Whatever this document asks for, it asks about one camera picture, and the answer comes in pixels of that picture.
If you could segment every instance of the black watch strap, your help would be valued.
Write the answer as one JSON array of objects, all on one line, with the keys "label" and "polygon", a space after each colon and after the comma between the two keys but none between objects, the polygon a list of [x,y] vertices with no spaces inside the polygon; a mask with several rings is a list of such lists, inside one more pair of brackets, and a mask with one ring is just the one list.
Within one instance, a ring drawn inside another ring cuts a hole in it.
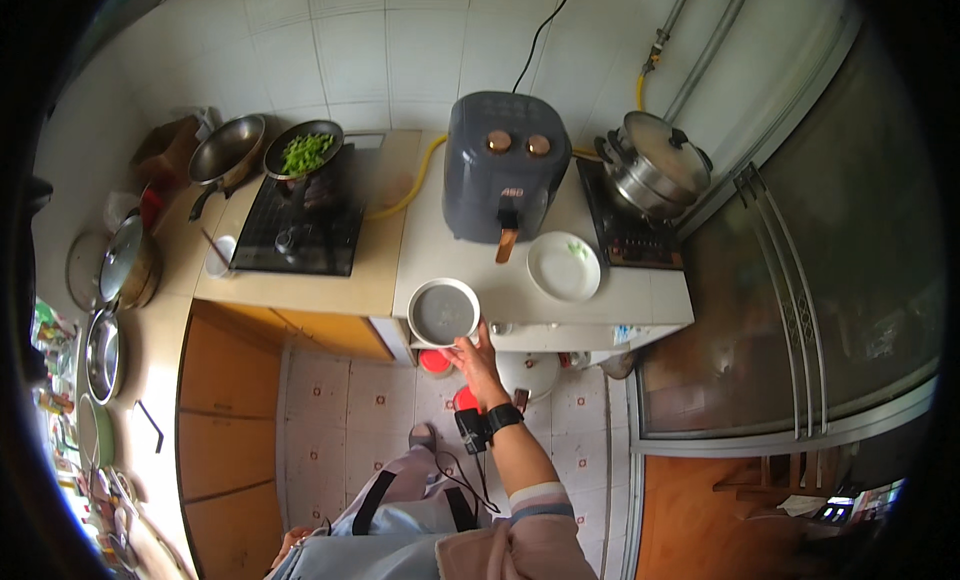
[{"label": "black watch strap", "polygon": [[489,424],[489,443],[494,443],[494,434],[496,434],[500,428],[520,423],[521,421],[523,421],[523,414],[511,403],[503,403],[487,411],[486,422]]}]

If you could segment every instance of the black strap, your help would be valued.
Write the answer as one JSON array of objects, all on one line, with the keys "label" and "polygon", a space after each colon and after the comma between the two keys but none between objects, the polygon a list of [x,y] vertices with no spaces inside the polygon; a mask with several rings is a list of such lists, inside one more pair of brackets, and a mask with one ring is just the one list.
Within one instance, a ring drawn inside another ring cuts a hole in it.
[{"label": "black strap", "polygon": [[377,512],[377,507],[380,506],[380,501],[383,500],[383,495],[387,493],[387,489],[390,488],[391,482],[396,477],[395,473],[386,469],[380,471],[380,475],[376,477],[373,486],[369,487],[360,509],[357,510],[357,514],[353,518],[354,536],[366,536],[370,533],[370,522],[374,520],[374,514]]},{"label": "black strap", "polygon": [[446,494],[446,501],[450,504],[450,514],[453,515],[453,523],[457,525],[457,532],[476,530],[477,517],[471,511],[462,491],[459,488],[452,488],[444,490],[443,493]]}]

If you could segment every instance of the person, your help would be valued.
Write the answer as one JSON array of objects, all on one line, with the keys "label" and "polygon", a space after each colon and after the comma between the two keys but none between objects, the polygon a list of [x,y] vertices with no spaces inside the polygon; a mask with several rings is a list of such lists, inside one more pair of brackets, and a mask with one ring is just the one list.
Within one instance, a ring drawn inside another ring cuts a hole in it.
[{"label": "person", "polygon": [[[457,338],[456,348],[441,352],[462,371],[482,413],[511,407],[483,319],[478,330],[476,346]],[[496,430],[489,446],[509,518],[491,519],[482,504],[472,511],[474,493],[440,474],[432,426],[414,427],[409,444],[332,524],[287,533],[268,578],[596,580],[557,470],[522,421]]]}]

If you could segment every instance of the chopsticks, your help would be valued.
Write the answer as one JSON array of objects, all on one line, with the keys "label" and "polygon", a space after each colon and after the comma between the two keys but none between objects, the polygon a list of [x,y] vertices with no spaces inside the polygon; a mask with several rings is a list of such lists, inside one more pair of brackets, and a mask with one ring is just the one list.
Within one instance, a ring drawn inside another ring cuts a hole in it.
[{"label": "chopsticks", "polygon": [[201,227],[199,231],[203,232],[203,237],[206,238],[206,241],[210,243],[210,248],[213,249],[213,251],[217,253],[217,256],[220,257],[220,260],[223,261],[223,266],[229,269],[231,266],[231,262],[227,261],[227,258],[224,257],[224,254],[222,252],[220,252],[220,249],[217,249],[216,243],[214,243],[213,239],[210,238],[210,235],[207,234],[207,230]]}]

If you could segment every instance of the small white cup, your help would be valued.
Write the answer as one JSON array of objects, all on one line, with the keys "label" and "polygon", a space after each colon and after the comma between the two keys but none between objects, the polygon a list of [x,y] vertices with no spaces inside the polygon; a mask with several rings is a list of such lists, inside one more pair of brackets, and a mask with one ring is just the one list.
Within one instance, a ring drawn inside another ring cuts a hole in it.
[{"label": "small white cup", "polygon": [[[236,238],[233,236],[221,236],[213,241],[213,244],[217,245],[217,249],[222,252],[222,255],[226,257],[227,261],[230,261],[234,258],[234,250],[237,248]],[[206,250],[206,259],[203,261],[203,270],[210,277],[230,277],[234,274],[229,268],[224,266],[224,262],[220,260],[220,257],[217,256],[217,253],[213,251],[213,247],[210,247]]]}]

